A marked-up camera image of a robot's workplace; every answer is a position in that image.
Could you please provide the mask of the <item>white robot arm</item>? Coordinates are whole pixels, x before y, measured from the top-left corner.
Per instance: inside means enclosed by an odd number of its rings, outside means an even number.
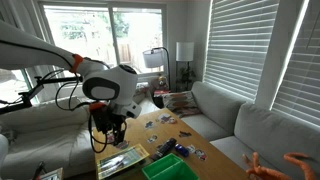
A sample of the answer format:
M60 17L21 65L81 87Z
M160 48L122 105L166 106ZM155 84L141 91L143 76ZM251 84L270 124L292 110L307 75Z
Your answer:
M49 44L10 24L0 22L0 68L16 70L38 65L53 65L79 74L83 94L91 101L89 112L98 131L112 132L114 146L124 140L126 119L140 115L141 107L133 101L138 75L128 66L113 68Z

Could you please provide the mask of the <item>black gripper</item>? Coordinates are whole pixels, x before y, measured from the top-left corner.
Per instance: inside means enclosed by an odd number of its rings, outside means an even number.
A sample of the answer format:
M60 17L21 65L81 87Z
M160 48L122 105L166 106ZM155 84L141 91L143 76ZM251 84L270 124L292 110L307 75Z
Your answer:
M106 134L108 131L113 132L114 146L124 141L126 131L126 129L122 128L122 125L125 124L124 116L114 114L105 103L93 103L89 106L89 111L93 116L98 131L103 134Z

